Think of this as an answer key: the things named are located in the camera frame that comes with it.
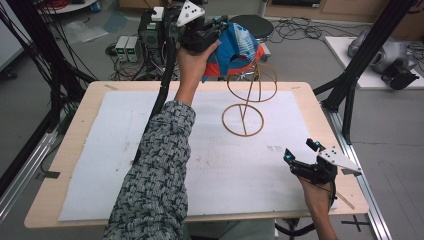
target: finger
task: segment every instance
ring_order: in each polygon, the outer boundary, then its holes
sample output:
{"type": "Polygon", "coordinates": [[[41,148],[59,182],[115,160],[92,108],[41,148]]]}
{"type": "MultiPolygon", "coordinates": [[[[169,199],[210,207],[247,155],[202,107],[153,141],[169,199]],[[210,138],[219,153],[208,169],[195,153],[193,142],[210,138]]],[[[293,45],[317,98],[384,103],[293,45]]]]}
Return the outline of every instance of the finger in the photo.
{"type": "Polygon", "coordinates": [[[205,54],[207,54],[208,56],[216,50],[216,48],[219,45],[219,39],[216,40],[214,43],[212,43],[206,50],[205,50],[205,54]]]}

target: stool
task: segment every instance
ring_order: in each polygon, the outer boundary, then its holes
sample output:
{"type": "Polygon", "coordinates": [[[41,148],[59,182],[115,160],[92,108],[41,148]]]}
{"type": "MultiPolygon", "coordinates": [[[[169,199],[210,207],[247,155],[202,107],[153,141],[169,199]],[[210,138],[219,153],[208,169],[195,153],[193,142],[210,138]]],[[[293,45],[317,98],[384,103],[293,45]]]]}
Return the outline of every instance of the stool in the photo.
{"type": "Polygon", "coordinates": [[[268,41],[272,32],[274,31],[274,25],[272,25],[270,21],[253,14],[235,16],[230,19],[230,22],[237,23],[240,26],[246,28],[250,34],[252,34],[256,40],[258,40],[265,51],[263,61],[266,61],[267,58],[271,56],[271,53],[264,44],[264,42],[268,41]]]}

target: wire stand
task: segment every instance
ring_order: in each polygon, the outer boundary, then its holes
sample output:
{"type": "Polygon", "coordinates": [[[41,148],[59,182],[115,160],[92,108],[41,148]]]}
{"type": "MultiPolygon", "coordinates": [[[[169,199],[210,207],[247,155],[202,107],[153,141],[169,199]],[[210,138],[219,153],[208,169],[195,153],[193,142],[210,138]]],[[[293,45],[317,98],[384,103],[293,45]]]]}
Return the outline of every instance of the wire stand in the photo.
{"type": "Polygon", "coordinates": [[[230,92],[236,96],[237,98],[243,100],[243,101],[249,101],[249,102],[255,102],[255,103],[259,103],[259,102],[266,102],[268,100],[270,100],[271,98],[273,98],[275,96],[275,94],[277,93],[277,73],[275,72],[275,70],[264,63],[258,63],[258,62],[253,62],[254,67],[251,70],[245,71],[243,73],[238,73],[238,74],[233,74],[233,75],[229,75],[227,78],[227,86],[228,89],[230,90],[230,92]],[[264,97],[262,96],[262,77],[263,75],[267,76],[269,78],[269,80],[271,80],[274,83],[274,92],[271,94],[271,96],[269,97],[264,97]],[[239,94],[235,93],[230,86],[230,82],[231,81],[239,81],[239,80],[250,80],[252,83],[254,81],[258,82],[258,97],[256,99],[249,99],[249,98],[245,98],[240,96],[239,94]]]}
{"type": "Polygon", "coordinates": [[[275,71],[270,66],[268,66],[266,64],[261,64],[261,63],[257,63],[257,62],[253,62],[253,64],[254,64],[253,72],[243,72],[243,73],[240,73],[240,74],[234,74],[234,75],[228,76],[228,78],[227,78],[227,86],[228,86],[228,89],[230,90],[230,92],[234,96],[236,96],[237,98],[239,98],[243,101],[246,101],[246,103],[233,104],[233,105],[227,107],[224,110],[224,112],[222,113],[222,123],[223,123],[224,127],[229,132],[231,132],[234,135],[240,136],[240,137],[254,136],[254,135],[258,134],[264,127],[265,119],[264,119],[262,113],[257,108],[253,107],[252,105],[249,105],[249,102],[256,102],[256,103],[265,102],[265,101],[268,101],[271,98],[273,98],[275,96],[275,94],[277,93],[277,74],[275,73],[275,71]],[[259,66],[269,67],[269,69],[271,69],[273,71],[274,77],[271,74],[261,70],[259,66]],[[272,82],[274,82],[274,84],[275,84],[274,92],[271,94],[270,97],[266,97],[266,98],[262,97],[262,75],[261,75],[261,73],[264,73],[266,76],[268,76],[272,80],[272,82]],[[238,95],[237,93],[235,93],[235,91],[233,91],[231,89],[230,81],[234,78],[236,78],[238,80],[239,79],[248,79],[247,76],[249,76],[249,75],[251,76],[250,86],[249,86],[249,91],[248,91],[247,97],[245,98],[245,97],[238,95]],[[258,84],[259,84],[258,97],[257,97],[256,100],[251,99],[254,82],[258,82],[258,84]],[[230,109],[232,110],[232,112],[239,112],[240,113],[242,127],[240,127],[238,131],[235,130],[236,125],[233,124],[230,127],[230,121],[226,120],[226,116],[228,117],[228,115],[230,115],[229,114],[230,109]]]}

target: black stand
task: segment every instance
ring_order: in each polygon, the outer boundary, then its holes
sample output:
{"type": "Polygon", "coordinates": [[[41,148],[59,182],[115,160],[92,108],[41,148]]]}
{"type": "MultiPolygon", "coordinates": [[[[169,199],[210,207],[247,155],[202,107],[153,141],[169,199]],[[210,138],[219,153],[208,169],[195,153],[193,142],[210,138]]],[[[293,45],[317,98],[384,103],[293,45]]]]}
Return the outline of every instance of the black stand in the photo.
{"type": "Polygon", "coordinates": [[[63,107],[63,97],[68,101],[81,101],[85,90],[78,79],[91,83],[96,81],[87,74],[72,66],[63,55],[50,29],[47,28],[40,13],[28,0],[6,0],[16,17],[22,23],[38,52],[34,52],[22,40],[21,36],[10,24],[6,16],[0,16],[1,20],[15,35],[32,60],[39,68],[42,76],[51,88],[51,123],[50,130],[59,123],[60,110],[63,107]],[[66,90],[66,96],[61,93],[61,88],[66,90]]]}
{"type": "Polygon", "coordinates": [[[84,96],[85,89],[82,88],[78,79],[86,83],[96,81],[84,72],[72,66],[63,55],[59,46],[43,19],[30,0],[6,0],[16,17],[22,23],[32,42],[38,51],[34,51],[21,35],[17,32],[10,19],[0,11],[0,20],[21,43],[25,52],[31,57],[38,67],[41,76],[47,81],[51,88],[51,110],[46,115],[39,127],[27,141],[25,146],[0,177],[0,198],[24,166],[28,157],[37,146],[40,139],[47,132],[51,132],[60,121],[60,111],[64,101],[80,102],[84,96]]]}
{"type": "Polygon", "coordinates": [[[345,71],[331,82],[314,89],[315,95],[318,95],[333,88],[328,98],[322,101],[322,107],[331,112],[337,112],[339,105],[346,98],[342,134],[348,144],[351,144],[350,127],[356,83],[378,50],[412,7],[413,2],[414,0],[391,0],[374,23],[345,71]]]}

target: hand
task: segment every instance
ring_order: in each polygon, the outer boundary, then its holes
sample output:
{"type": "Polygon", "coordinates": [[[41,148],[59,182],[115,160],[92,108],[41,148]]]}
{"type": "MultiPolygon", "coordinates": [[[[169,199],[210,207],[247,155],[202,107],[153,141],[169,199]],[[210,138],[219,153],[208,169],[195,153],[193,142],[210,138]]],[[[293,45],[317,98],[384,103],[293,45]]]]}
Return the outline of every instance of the hand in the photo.
{"type": "Polygon", "coordinates": [[[308,180],[298,177],[305,195],[305,202],[308,208],[328,212],[330,206],[330,183],[323,185],[313,185],[308,180]]]}
{"type": "Polygon", "coordinates": [[[330,183],[315,186],[306,179],[298,177],[305,194],[306,205],[311,213],[312,221],[319,239],[337,239],[336,232],[328,217],[330,206],[330,183]]]}
{"type": "Polygon", "coordinates": [[[193,53],[185,48],[180,48],[178,52],[178,65],[180,67],[180,87],[178,88],[175,100],[191,105],[197,86],[205,73],[206,61],[209,55],[218,47],[217,40],[204,52],[193,53]]]}

